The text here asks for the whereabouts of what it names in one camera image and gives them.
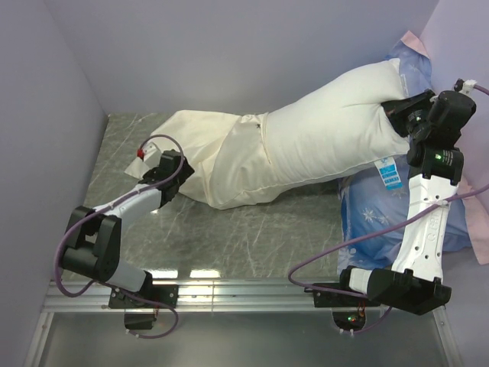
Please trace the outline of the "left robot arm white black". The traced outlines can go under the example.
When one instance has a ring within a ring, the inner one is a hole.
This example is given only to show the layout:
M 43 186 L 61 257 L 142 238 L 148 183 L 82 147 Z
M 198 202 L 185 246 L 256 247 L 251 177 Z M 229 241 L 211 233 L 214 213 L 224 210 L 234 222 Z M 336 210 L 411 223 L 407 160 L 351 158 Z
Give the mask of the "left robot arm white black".
M 96 208 L 77 207 L 55 255 L 57 280 L 61 270 L 71 271 L 127 291 L 136 307 L 149 305 L 154 298 L 153 277 L 121 260 L 121 237 L 135 220 L 169 203 L 193 173 L 181 153 L 165 151 L 159 164 L 124 196 Z

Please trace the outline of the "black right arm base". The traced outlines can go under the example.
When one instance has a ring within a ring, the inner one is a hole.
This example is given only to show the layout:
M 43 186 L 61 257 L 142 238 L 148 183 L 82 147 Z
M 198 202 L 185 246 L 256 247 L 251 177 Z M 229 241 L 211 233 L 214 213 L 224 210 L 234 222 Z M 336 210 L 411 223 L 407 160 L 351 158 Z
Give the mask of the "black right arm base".
M 305 293 L 313 296 L 315 308 L 331 308 L 335 325 L 340 332 L 355 333 L 366 330 L 368 307 L 379 307 L 381 304 L 375 301 L 336 292 L 325 292 L 304 288 Z

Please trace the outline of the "white pillow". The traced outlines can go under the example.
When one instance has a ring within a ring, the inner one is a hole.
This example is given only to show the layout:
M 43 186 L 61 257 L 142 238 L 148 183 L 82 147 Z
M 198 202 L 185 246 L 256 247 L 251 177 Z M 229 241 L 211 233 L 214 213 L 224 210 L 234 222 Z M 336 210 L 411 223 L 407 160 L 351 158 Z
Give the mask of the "white pillow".
M 405 98 L 400 60 L 355 68 L 267 115 L 264 149 L 282 185 L 348 176 L 407 152 L 383 103 Z

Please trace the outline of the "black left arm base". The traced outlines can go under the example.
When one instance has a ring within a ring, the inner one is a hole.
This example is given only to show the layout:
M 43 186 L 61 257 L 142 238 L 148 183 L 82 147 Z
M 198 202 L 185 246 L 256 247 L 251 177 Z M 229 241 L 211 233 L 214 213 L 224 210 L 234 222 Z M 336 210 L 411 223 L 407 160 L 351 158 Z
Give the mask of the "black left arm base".
M 152 284 L 148 290 L 138 293 L 113 288 L 108 300 L 108 309 L 124 311 L 125 329 L 130 334 L 142 339 L 156 339 L 167 336 L 176 329 L 179 323 L 176 311 L 178 297 L 177 284 Z M 142 331 L 151 331 L 156 326 L 159 312 L 163 310 L 168 310 L 174 315 L 174 322 L 169 330 L 158 335 L 142 335 Z

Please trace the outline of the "cream pillowcase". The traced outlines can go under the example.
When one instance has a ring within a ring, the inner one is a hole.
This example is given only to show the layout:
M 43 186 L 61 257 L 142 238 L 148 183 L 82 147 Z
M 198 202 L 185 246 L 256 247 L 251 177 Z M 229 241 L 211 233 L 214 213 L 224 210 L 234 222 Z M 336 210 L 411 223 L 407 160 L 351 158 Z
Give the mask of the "cream pillowcase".
M 265 114 L 182 110 L 156 128 L 150 142 L 161 152 L 180 143 L 194 170 L 182 195 L 215 209 L 269 203 L 285 188 L 264 147 L 266 122 Z M 125 173 L 140 179 L 152 167 L 135 158 Z

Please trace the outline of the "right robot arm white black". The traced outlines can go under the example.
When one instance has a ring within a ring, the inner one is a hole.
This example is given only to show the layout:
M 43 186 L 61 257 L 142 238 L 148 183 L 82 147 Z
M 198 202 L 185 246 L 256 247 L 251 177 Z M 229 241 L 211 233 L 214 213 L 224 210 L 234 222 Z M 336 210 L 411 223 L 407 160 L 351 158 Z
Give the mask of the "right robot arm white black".
M 382 106 L 395 132 L 410 139 L 406 155 L 410 204 L 403 241 L 391 269 L 349 266 L 340 274 L 336 294 L 348 306 L 364 295 L 423 315 L 446 305 L 452 294 L 442 283 L 442 247 L 464 165 L 464 155 L 455 144 L 476 104 L 461 92 L 435 94 L 428 89 Z

